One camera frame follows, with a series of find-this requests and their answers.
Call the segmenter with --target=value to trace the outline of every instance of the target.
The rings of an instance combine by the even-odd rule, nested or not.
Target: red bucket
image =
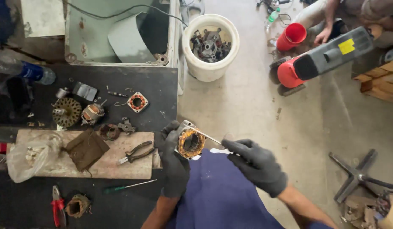
[[[277,39],[277,49],[287,51],[298,46],[307,36],[307,30],[300,23],[291,23]]]

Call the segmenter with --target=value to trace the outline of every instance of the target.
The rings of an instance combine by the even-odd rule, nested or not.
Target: black glove
[[[234,152],[227,158],[248,180],[267,192],[271,198],[277,197],[287,187],[287,174],[281,171],[271,151],[261,148],[250,139],[223,139],[222,145],[230,152]]]
[[[156,133],[154,147],[158,148],[165,175],[162,194],[166,197],[180,197],[189,180],[189,162],[174,149],[178,146],[178,121],[172,121],[160,133]]]

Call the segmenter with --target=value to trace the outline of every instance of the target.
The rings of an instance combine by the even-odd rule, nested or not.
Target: concrete floor
[[[393,104],[362,95],[359,83],[351,80],[352,63],[308,81],[305,90],[280,96],[269,77],[275,48],[267,45],[282,32],[280,20],[266,32],[265,7],[257,10],[256,0],[205,3],[205,13],[222,15],[238,29],[239,54],[214,82],[185,76],[180,121],[187,119],[216,139],[230,132],[272,150],[290,182],[337,224],[341,220],[333,196],[347,176],[329,160],[329,152],[356,165],[374,148],[379,155],[370,174],[393,183]],[[296,0],[281,8],[294,18],[303,5]],[[284,227],[298,228],[279,200],[258,193]]]

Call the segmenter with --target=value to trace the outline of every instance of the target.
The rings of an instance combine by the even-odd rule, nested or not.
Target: workbench
[[[51,104],[57,98],[59,88],[73,88],[78,81],[98,90],[96,98],[105,99],[106,115],[97,123],[118,123],[128,117],[140,132],[159,132],[177,118],[176,68],[133,68],[106,66],[48,65],[57,75],[52,85],[34,84],[34,116],[12,122],[6,118],[6,98],[0,98],[0,142],[14,143],[21,128],[42,128],[56,130],[52,120]],[[124,93],[126,88],[141,92],[150,105],[140,113],[128,106],[114,106],[115,102],[125,103],[127,98],[107,94],[109,91]],[[73,95],[82,108],[92,103]],[[28,127],[27,122],[43,123],[45,126]],[[87,125],[80,122],[68,130],[85,130]],[[140,228],[155,206],[163,184],[160,169],[153,169],[151,179],[157,181],[125,189],[113,194],[102,194],[105,187],[126,186],[146,180],[88,179],[33,177],[22,183],[14,183],[7,172],[0,171],[0,226],[15,228],[55,228],[50,202],[52,186],[58,185],[65,204],[77,193],[85,194],[92,201],[91,212],[75,219],[67,216],[68,228]]]

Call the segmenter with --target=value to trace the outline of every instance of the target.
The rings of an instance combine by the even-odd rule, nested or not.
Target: white bucket
[[[222,41],[232,42],[229,54],[223,59],[215,63],[207,63],[197,58],[191,50],[190,39],[194,36],[194,32],[199,30],[201,33],[204,27],[221,28],[219,33]],[[182,49],[187,61],[189,72],[198,80],[211,82],[221,78],[226,69],[235,59],[240,46],[239,34],[235,26],[228,19],[217,14],[205,14],[191,21],[185,28],[182,35]]]

